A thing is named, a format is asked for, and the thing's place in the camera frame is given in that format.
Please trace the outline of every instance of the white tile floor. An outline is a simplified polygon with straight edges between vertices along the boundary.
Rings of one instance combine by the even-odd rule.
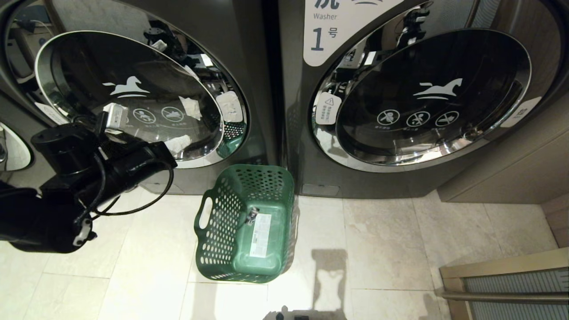
[[[136,189],[115,210],[152,195]],[[0,319],[450,319],[438,268],[556,248],[541,208],[299,198],[294,262],[266,285],[214,283],[193,258],[199,196],[95,221],[70,255],[0,243]]]

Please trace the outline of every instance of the plastic basket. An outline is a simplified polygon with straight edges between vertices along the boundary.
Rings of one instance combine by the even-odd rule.
[[[200,228],[206,200],[212,199],[208,224]],[[204,193],[194,222],[196,264],[211,280],[269,282],[287,264],[294,181],[277,166],[233,165]],[[258,214],[248,223],[251,211]]]

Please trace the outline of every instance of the washing machine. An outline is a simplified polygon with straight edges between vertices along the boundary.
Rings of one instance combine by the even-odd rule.
[[[567,90],[566,1],[280,1],[298,192],[424,196]]]
[[[276,165],[261,1],[1,1],[0,87],[52,124],[164,141],[171,194],[202,194],[235,163]],[[168,174],[141,183],[161,193]]]
[[[39,189],[55,173],[30,139],[48,125],[3,93],[0,110],[0,181]]]

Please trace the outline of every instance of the horse logo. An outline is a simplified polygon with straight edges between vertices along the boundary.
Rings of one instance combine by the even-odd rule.
[[[441,87],[439,85],[433,85],[430,82],[421,82],[419,85],[428,86],[430,88],[426,89],[425,91],[417,92],[414,96],[421,96],[417,99],[441,99],[441,100],[448,100],[446,97],[440,96],[425,96],[425,95],[447,95],[456,97],[456,94],[453,92],[456,86],[460,87],[462,85],[462,78],[458,78],[452,80],[451,82],[447,83],[445,86]]]
[[[116,95],[119,93],[125,93],[125,92],[143,92],[143,93],[150,93],[150,91],[146,91],[144,89],[140,89],[138,87],[138,84],[141,83],[140,80],[138,80],[137,77],[135,76],[130,76],[128,79],[126,79],[126,84],[114,84],[111,82],[107,82],[107,83],[103,83],[103,85],[106,86],[110,86],[113,85],[114,86],[114,91],[110,93],[110,95]],[[124,97],[146,97],[146,95],[138,95],[138,94],[126,94],[126,95],[120,95],[118,96],[119,98],[124,98]]]

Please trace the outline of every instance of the basket handle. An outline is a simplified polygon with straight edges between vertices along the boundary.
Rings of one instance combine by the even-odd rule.
[[[204,195],[201,198],[200,209],[197,211],[196,219],[193,221],[193,230],[196,232],[197,235],[200,235],[201,233],[205,232],[205,229],[200,228],[200,218],[201,215],[204,213],[205,201],[210,198],[212,199],[212,201],[214,200],[213,193],[214,193],[213,190],[207,190],[206,192],[204,192]]]

